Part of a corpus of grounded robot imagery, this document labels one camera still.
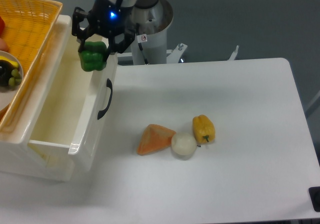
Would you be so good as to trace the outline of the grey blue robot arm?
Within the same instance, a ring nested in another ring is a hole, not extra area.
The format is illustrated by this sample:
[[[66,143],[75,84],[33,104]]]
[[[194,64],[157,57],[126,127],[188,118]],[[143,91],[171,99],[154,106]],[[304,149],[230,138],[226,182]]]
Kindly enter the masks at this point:
[[[76,7],[72,14],[71,34],[80,43],[78,52],[93,35],[108,39],[106,55],[123,53],[134,41],[136,26],[130,15],[138,0],[95,0],[90,11]]]

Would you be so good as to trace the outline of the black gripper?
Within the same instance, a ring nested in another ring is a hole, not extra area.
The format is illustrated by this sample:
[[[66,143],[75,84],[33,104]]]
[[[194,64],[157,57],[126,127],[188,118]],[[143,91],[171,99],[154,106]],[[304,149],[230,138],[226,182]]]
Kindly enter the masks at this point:
[[[93,34],[98,34],[108,39],[108,47],[103,54],[106,62],[110,55],[122,54],[135,40],[137,28],[135,25],[127,26],[129,15],[133,7],[119,6],[119,0],[95,0],[92,9],[86,12],[80,7],[75,7],[72,14],[71,34],[79,43],[78,52],[85,48],[85,42]],[[81,23],[87,20],[88,26],[81,29]],[[123,34],[123,39],[117,43],[116,36]]]

